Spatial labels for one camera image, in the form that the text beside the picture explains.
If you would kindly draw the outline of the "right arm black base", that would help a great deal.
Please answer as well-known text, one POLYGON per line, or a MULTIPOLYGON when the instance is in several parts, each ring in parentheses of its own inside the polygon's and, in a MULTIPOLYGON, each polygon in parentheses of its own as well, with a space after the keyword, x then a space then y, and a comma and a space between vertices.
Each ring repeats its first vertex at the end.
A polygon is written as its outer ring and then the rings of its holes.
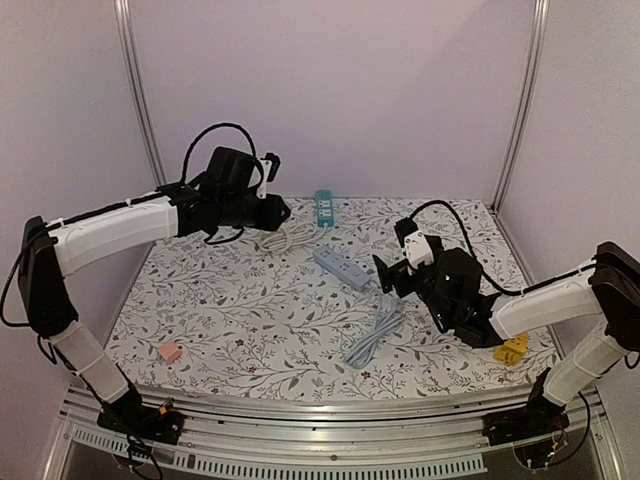
MULTIPOLYGON (((486 414, 482 417, 482 435, 491 446, 513 443, 559 431, 569 426, 566 406, 558 406, 544 397, 544 382, 550 369, 536 379, 524 406, 486 414)), ((516 459, 528 469, 548 467, 560 446, 559 440, 547 439, 538 444, 517 447, 516 459)))

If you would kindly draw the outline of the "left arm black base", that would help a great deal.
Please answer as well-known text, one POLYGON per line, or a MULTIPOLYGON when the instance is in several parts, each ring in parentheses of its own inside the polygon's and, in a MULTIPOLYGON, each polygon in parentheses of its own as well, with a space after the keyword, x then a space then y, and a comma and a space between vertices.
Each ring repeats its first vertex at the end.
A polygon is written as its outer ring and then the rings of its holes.
POLYGON ((177 445, 185 416, 174 408, 172 398, 160 406, 146 406, 137 391, 128 391, 113 403, 105 403, 97 425, 103 429, 130 434, 143 440, 177 445))

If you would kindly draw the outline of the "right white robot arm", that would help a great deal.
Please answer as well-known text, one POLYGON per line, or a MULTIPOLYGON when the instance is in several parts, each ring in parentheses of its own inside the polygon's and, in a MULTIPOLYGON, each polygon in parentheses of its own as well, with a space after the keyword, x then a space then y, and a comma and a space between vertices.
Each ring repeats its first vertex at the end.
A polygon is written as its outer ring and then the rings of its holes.
POLYGON ((384 292, 415 294, 437 329, 472 348, 491 348, 522 333, 566 320, 594 317, 594 329, 539 381, 540 392, 517 415, 517 427, 537 436, 552 424, 556 407, 639 349, 639 264, 605 242, 591 265, 514 295, 480 291, 481 264, 461 248, 439 250, 417 264, 374 260, 384 292))

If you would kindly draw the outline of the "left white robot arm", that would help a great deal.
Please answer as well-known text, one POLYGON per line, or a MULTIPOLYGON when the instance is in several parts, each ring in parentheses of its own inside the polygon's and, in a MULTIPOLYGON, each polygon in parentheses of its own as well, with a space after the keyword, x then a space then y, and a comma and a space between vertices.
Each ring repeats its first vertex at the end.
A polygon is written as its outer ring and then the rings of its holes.
POLYGON ((142 197, 46 223, 30 219, 23 236, 18 287, 28 325, 110 405, 111 419, 128 434, 148 426, 135 388, 80 322, 65 280, 108 256, 158 240, 222 227, 274 232, 289 218, 283 198, 267 186, 280 167, 268 153, 258 159, 228 147, 214 150, 207 169, 192 181, 158 187, 142 197))

